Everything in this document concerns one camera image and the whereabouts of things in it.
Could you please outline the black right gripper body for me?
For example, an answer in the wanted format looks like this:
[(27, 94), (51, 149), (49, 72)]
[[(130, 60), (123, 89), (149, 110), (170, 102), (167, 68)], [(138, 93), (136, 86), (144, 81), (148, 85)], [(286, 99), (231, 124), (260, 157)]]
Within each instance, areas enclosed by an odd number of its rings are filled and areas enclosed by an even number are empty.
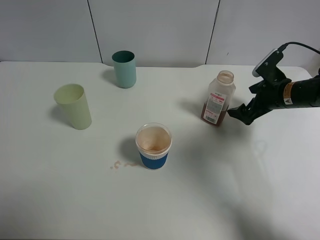
[(248, 104), (249, 112), (255, 115), (265, 115), (272, 110), (286, 109), (284, 89), (291, 82), (288, 78), (272, 83), (262, 80), (250, 86), (249, 90), (255, 94), (255, 97)]

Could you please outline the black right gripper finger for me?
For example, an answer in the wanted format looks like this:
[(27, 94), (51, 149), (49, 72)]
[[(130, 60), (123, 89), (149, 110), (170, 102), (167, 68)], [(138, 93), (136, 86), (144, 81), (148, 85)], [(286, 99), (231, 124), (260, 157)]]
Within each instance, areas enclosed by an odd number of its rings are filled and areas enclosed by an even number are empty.
[(270, 110), (261, 105), (260, 101), (253, 98), (248, 105), (244, 103), (238, 107), (234, 107), (227, 110), (230, 117), (240, 120), (245, 125), (249, 126), (257, 118), (269, 113)]

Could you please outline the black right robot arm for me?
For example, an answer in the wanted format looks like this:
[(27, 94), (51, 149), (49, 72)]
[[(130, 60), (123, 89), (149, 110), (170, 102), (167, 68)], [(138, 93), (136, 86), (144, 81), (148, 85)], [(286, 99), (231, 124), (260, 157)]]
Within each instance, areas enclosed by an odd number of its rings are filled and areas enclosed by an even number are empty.
[(292, 81), (276, 66), (271, 70), (259, 67), (256, 73), (262, 81), (249, 87), (255, 97), (245, 105), (229, 109), (230, 117), (250, 125), (257, 118), (279, 109), (318, 108), (320, 106), (320, 76)]

